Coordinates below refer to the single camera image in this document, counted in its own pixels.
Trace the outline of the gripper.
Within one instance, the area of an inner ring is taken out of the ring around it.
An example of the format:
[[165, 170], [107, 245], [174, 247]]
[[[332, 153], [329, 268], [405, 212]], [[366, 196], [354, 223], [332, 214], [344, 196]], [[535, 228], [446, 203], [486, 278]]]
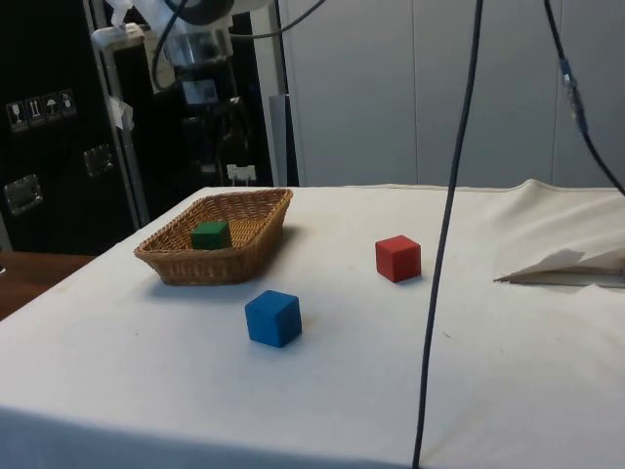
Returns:
[[219, 100], [217, 85], [208, 67], [181, 67], [179, 81], [189, 106], [209, 106]]

